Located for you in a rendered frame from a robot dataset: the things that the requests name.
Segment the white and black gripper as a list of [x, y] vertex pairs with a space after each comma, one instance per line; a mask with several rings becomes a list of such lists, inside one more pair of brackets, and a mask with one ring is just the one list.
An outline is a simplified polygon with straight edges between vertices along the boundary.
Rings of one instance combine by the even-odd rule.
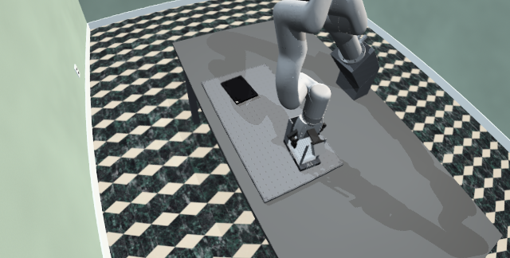
[[[323, 123], [324, 117], [320, 123], [317, 124], [310, 124], [307, 123], [303, 117], [302, 114], [298, 117], [293, 132], [289, 133], [287, 135], [288, 139], [291, 141], [291, 146], [296, 149], [297, 141], [299, 139], [305, 139], [309, 137], [307, 130], [315, 128], [316, 133], [320, 135], [320, 132], [327, 126], [326, 123]], [[315, 126], [314, 126], [315, 125]], [[297, 134], [297, 138], [295, 139], [295, 136]], [[294, 136], [295, 135], [295, 136]]]

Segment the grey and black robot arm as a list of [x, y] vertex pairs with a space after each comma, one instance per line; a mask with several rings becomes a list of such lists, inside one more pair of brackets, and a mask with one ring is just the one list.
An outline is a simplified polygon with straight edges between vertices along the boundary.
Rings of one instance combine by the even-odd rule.
[[305, 33], [318, 33], [324, 27], [339, 48], [340, 60], [350, 65], [358, 63], [366, 52], [363, 42], [367, 35], [361, 38], [367, 29], [363, 0], [282, 0], [273, 7], [273, 20], [279, 48], [278, 99], [283, 107], [294, 110], [306, 98], [302, 117], [307, 123], [318, 124], [331, 90], [300, 72], [307, 53]]

